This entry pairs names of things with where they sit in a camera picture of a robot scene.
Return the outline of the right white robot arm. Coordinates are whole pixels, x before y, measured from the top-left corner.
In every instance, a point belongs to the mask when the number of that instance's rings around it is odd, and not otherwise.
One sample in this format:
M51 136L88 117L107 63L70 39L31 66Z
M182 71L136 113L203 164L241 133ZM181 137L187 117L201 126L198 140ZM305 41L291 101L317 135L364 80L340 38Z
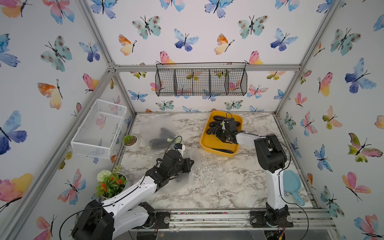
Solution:
M254 147L260 167L265 171L267 178L267 211L273 214L288 211L289 203L284 198L283 174L287 169L287 155L278 137L274 134L261 136L246 131L240 131L240 123L233 117L214 116L210 128L206 131L208 135L216 136L226 145L238 145Z

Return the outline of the dark purple eggplant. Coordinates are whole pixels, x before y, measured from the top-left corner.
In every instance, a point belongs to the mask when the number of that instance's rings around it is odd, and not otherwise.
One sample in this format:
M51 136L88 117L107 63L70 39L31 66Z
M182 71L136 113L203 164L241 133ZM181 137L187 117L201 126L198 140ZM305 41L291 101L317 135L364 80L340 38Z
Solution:
M167 128L160 128L160 135L149 141L150 150L162 150L170 146L176 137L175 133Z

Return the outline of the clear zip-top bag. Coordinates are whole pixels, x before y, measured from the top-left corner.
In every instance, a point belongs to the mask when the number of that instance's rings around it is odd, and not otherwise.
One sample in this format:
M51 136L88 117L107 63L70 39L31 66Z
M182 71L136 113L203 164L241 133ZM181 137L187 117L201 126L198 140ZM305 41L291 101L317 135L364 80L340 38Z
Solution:
M176 179L170 180L168 186L172 189L171 192L179 192L188 187L191 187L195 181L198 168L202 162L201 150L198 148L191 148L184 151L183 156L190 158L194 164L189 173L182 173Z
M175 133L176 137L179 135L175 123L170 115L145 114L143 116L143 121L141 122L139 133L142 136L146 153L149 156L152 156L158 152L165 151L167 149L166 148L157 151L149 149L149 141L160 135L160 128L169 129Z

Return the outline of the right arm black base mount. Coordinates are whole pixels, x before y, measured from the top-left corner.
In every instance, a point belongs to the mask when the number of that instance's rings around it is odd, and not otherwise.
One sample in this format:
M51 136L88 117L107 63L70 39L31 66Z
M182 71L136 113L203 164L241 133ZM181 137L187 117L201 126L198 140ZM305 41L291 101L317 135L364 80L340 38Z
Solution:
M253 228L294 227L292 217L286 211L250 211L249 222Z

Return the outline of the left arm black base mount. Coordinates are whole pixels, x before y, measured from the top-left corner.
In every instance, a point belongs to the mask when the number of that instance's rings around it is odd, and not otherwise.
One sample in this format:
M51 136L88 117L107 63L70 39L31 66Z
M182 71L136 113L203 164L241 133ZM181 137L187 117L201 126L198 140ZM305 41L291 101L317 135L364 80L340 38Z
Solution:
M142 202L137 206L140 213L139 223L134 229L168 229L171 213L155 210L149 203Z

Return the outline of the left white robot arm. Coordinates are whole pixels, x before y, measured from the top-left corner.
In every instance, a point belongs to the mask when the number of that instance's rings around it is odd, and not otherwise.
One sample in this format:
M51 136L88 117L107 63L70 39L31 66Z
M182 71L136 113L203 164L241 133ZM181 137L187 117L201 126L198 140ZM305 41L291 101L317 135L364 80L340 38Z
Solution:
M163 221L145 198L181 174L190 173L194 164L178 150L167 151L137 183L100 203L93 200L78 211L80 217L70 236L74 240L113 240L132 229L157 232Z

